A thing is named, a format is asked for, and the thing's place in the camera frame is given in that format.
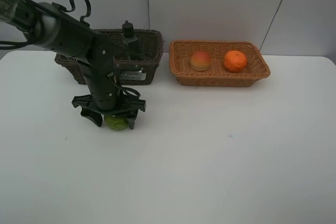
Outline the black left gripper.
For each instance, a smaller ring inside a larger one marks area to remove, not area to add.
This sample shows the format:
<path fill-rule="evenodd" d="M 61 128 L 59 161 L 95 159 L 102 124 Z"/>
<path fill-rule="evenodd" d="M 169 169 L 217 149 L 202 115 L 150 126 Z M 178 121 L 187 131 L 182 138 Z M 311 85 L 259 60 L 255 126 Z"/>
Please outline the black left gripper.
<path fill-rule="evenodd" d="M 121 85 L 121 74 L 128 70 L 140 70 L 132 65 L 96 66 L 79 62 L 79 68 L 90 91 L 88 95 L 76 96 L 72 100 L 73 107 L 82 107 L 80 115 L 90 120 L 97 127 L 102 126 L 101 114 L 127 115 L 129 128 L 134 129 L 138 111 L 146 109 L 146 102 L 140 94 Z"/>

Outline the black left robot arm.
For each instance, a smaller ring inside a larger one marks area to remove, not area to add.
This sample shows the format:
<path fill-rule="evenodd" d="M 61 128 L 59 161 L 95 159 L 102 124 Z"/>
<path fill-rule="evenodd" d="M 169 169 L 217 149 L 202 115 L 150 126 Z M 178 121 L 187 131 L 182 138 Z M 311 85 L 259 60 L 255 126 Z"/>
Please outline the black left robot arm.
<path fill-rule="evenodd" d="M 85 2 L 87 12 L 76 20 L 69 16 L 69 10 L 56 3 L 1 0 L 1 22 L 16 27 L 26 38 L 24 42 L 1 41 L 1 49 L 35 45 L 74 58 L 90 93 L 74 97 L 73 107 L 81 107 L 81 116 L 98 127 L 103 116 L 109 115 L 126 120 L 133 129 L 138 112 L 146 109 L 146 102 L 136 90 L 123 87 L 120 76 L 124 71 L 142 68 L 134 63 L 122 65 L 114 61 L 118 45 L 85 22 L 91 14 L 90 2 Z"/>

